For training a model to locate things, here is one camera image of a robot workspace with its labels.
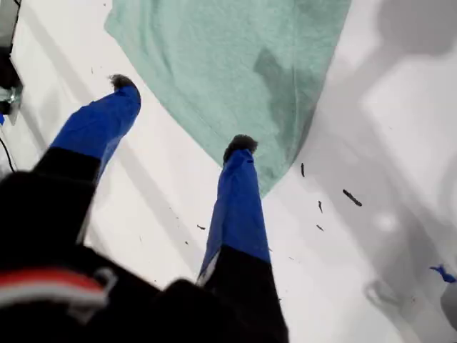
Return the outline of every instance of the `fuzzy black tip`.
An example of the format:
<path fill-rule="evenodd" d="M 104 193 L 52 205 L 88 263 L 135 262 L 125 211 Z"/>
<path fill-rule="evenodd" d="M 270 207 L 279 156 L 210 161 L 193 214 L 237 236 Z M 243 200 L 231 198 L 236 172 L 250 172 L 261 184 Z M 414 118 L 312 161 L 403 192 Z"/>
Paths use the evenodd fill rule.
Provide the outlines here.
<path fill-rule="evenodd" d="M 140 98 L 141 101 L 141 95 L 136 88 L 136 85 L 132 80 L 130 80 L 127 76 L 120 75 L 120 74 L 115 74 L 110 76 L 111 84 L 113 85 L 114 91 L 118 91 L 119 89 L 127 86 L 132 86 L 133 88 L 136 89 L 136 92 L 138 93 L 138 97 Z"/>
<path fill-rule="evenodd" d="M 234 151 L 248 149 L 253 154 L 257 150 L 257 145 L 258 143 L 250 136 L 246 136 L 245 134 L 236 135 L 224 153 L 224 164 L 229 160 Z"/>

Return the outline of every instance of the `white floor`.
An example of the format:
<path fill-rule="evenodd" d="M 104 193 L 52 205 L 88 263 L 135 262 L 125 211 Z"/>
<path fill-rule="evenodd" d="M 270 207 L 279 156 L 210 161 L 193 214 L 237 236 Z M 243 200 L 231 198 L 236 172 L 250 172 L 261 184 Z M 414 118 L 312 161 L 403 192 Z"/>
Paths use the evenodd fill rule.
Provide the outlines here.
<path fill-rule="evenodd" d="M 29 169 L 72 111 L 110 91 L 108 75 L 131 76 L 143 109 L 101 181 L 89 239 L 164 287 L 196 278 L 220 169 L 104 31 L 110 8 L 23 0 L 24 103 L 2 130 Z M 456 16 L 454 0 L 353 0 L 310 136 L 263 201 L 292 342 L 457 339 L 429 270 L 457 270 Z"/>

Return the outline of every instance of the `black object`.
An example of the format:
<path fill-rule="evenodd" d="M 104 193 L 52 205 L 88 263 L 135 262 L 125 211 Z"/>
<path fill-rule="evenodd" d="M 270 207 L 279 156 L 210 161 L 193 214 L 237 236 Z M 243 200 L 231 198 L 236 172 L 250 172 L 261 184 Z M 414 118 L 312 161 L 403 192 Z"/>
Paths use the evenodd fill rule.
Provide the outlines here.
<path fill-rule="evenodd" d="M 224 152 L 224 163 L 229 160 L 232 153 L 236 150 L 248 149 L 253 154 L 257 150 L 257 145 L 258 143 L 250 136 L 246 136 L 245 134 L 235 136 Z"/>
<path fill-rule="evenodd" d="M 0 182 L 0 206 L 9 213 L 1 226 L 0 274 L 60 267 L 87 277 L 109 269 L 116 276 L 109 304 L 87 322 L 62 303 L 31 299 L 0 305 L 4 337 L 70 342 L 105 342 L 124 335 L 131 341 L 155 342 L 288 341 L 271 265 L 260 259 L 222 246 L 203 288 L 178 280 L 160 291 L 79 244 L 99 167 L 93 157 L 50 148 L 32 173 L 19 171 Z"/>
<path fill-rule="evenodd" d="M 0 87 L 3 89 L 21 89 L 22 83 L 19 75 L 9 59 L 9 51 L 0 49 Z M 12 113 L 13 106 L 7 101 L 0 101 L 0 113 L 8 116 Z"/>
<path fill-rule="evenodd" d="M 11 163 L 11 157 L 9 156 L 8 149 L 6 148 L 6 145 L 3 142 L 3 139 L 1 139 L 1 138 L 0 138 L 0 143 L 3 146 L 3 149 L 5 150 L 6 157 L 8 157 L 9 168 L 11 169 L 12 172 L 14 172 L 13 164 Z"/>
<path fill-rule="evenodd" d="M 354 204 L 356 204 L 357 206 L 361 207 L 362 206 L 362 203 L 357 200 L 354 195 L 352 195 L 351 193 L 349 193 L 348 191 L 346 191 L 345 189 L 343 189 L 343 193 L 350 199 L 353 201 Z"/>

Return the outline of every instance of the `blue fabric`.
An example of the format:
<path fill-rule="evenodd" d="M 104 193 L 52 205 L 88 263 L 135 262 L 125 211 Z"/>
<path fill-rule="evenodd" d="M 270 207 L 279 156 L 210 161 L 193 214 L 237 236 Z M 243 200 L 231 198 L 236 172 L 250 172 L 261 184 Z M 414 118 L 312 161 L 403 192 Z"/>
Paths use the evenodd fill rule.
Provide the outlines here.
<path fill-rule="evenodd" d="M 257 173 L 249 150 L 235 151 L 219 178 L 201 272 L 222 245 L 270 263 Z"/>
<path fill-rule="evenodd" d="M 51 147 L 101 160 L 100 174 L 141 108 L 137 90 L 127 86 L 81 107 L 66 121 Z"/>
<path fill-rule="evenodd" d="M 446 271 L 446 269 L 444 268 L 444 266 L 442 264 L 439 265 L 438 267 L 430 267 L 430 269 L 437 271 L 441 275 L 441 277 L 443 278 L 444 282 L 447 282 L 449 284 L 453 284 L 454 282 L 457 281 L 457 279 L 453 275 L 449 274 Z"/>

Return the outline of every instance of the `black debris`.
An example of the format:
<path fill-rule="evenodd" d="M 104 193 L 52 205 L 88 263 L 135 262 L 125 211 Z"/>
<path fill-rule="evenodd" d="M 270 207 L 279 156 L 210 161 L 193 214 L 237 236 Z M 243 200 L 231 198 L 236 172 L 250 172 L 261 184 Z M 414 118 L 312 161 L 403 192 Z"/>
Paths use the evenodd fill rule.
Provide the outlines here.
<path fill-rule="evenodd" d="M 349 193 L 348 191 L 346 191 L 345 189 L 343 189 L 343 193 L 350 199 L 353 201 L 354 204 L 356 204 L 357 206 L 361 207 L 362 206 L 362 203 L 357 200 L 356 198 L 354 198 L 354 195 L 352 195 L 351 193 Z"/>

